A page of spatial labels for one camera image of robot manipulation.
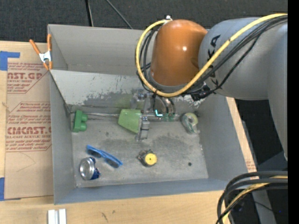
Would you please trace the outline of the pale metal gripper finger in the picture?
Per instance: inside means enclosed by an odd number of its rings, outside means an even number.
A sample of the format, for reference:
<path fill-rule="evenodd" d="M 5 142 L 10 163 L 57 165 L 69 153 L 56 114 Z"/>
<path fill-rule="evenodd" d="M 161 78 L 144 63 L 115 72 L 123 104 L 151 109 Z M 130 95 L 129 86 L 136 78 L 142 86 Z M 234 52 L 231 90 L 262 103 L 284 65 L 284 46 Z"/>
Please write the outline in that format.
<path fill-rule="evenodd" d="M 148 137 L 148 131 L 150 129 L 150 121 L 148 117 L 144 116 L 142 118 L 142 139 L 146 139 Z"/>
<path fill-rule="evenodd" d="M 143 116 L 141 116 L 139 118 L 138 133 L 135 136 L 136 141 L 141 141 L 142 140 L 142 135 L 143 135 L 142 126 L 143 126 Z"/>

